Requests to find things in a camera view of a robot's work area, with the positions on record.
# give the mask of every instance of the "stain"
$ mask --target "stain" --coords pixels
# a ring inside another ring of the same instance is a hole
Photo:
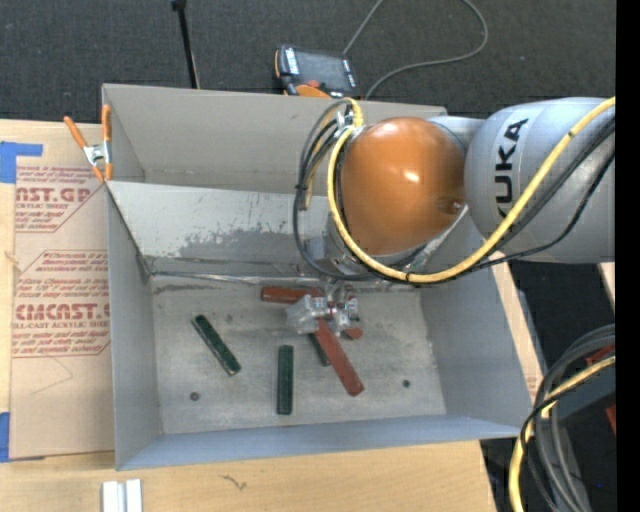
[[[291,235],[274,231],[268,223],[258,222],[250,230],[192,233],[184,238],[184,246],[177,252],[176,259],[180,258],[209,262],[291,263],[298,258],[298,253]]]
[[[179,292],[183,290],[215,290],[215,287],[205,286],[201,284],[168,284],[167,286],[159,286],[155,290],[153,290],[153,295],[160,295],[164,292]]]
[[[239,491],[243,491],[245,487],[247,487],[247,482],[238,483],[238,481],[231,475],[220,475],[220,478],[229,480],[229,482],[233,483],[233,485],[235,485]]]

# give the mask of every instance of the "gray bin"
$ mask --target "gray bin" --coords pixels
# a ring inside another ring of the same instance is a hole
[[[356,286],[365,334],[341,343],[365,385],[357,397],[306,336],[287,329],[284,305],[260,301],[264,284],[312,282],[296,274],[290,209],[302,144],[328,102],[123,85],[103,94],[114,130],[118,469],[517,435],[531,401],[492,271],[425,288]],[[367,122],[445,114],[362,106]],[[305,235],[324,227],[323,178],[321,170]],[[465,217],[431,265],[480,242]],[[199,338],[197,314],[236,355],[238,374],[228,376]],[[282,344],[294,346],[288,416],[276,412]]]

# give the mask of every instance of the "cardboard sheet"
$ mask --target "cardboard sheet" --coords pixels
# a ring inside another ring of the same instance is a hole
[[[98,125],[79,128],[100,141]],[[104,186],[63,123],[3,120],[0,141],[41,147],[18,152],[15,206],[3,208],[15,226],[3,254],[13,272],[9,456],[112,449]]]

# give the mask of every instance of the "bin floor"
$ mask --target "bin floor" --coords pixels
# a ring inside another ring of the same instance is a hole
[[[341,339],[365,390],[347,394],[307,335],[285,325],[286,305],[243,283],[163,277],[152,285],[163,433],[194,433],[445,414],[417,290],[356,290],[359,340]],[[242,369],[227,375],[191,324],[204,314]],[[291,415],[278,415],[278,347],[294,347]]]

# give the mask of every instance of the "white wire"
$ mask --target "white wire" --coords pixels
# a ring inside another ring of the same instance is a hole
[[[475,5],[473,5],[469,0],[460,0],[460,1],[463,4],[465,4],[467,7],[469,7],[469,9],[471,9],[471,11],[478,17],[478,19],[480,20],[480,23],[482,23],[482,30],[484,32],[482,43],[480,43],[480,45],[475,50],[469,53],[465,53],[464,55],[459,55],[457,57],[450,57],[447,59],[418,62],[416,64],[409,64],[408,66],[403,66],[403,67],[394,69],[393,71],[390,71],[389,73],[384,75],[382,78],[380,78],[376,83],[374,83],[369,88],[367,93],[364,95],[365,100],[369,99],[371,95],[374,93],[374,91],[378,89],[378,87],[380,87],[380,85],[382,85],[383,82],[386,82],[391,77],[394,77],[397,74],[404,73],[405,71],[409,71],[411,69],[416,69],[421,67],[436,66],[439,64],[450,64],[452,62],[460,62],[461,60],[465,60],[470,57],[473,57],[474,55],[480,53],[484,49],[484,47],[487,45],[487,42],[489,41],[489,27],[487,26],[487,22],[485,21],[484,17],[482,16],[482,13],[478,10],[478,8]],[[369,23],[369,20],[373,16],[373,13],[376,12],[376,10],[378,9],[378,7],[380,7],[382,2],[384,2],[384,0],[378,0],[375,3],[375,5],[371,8],[371,10],[369,11],[369,14],[367,14],[364,21],[360,24],[360,27],[358,28],[356,33],[353,35],[353,37],[351,38],[351,41],[349,41],[349,43],[347,44],[345,49],[342,51],[342,53],[346,54],[351,49],[351,47],[353,46],[353,43],[355,43],[356,39],[358,39],[358,37],[360,36],[360,33],[367,26],[367,24]]]

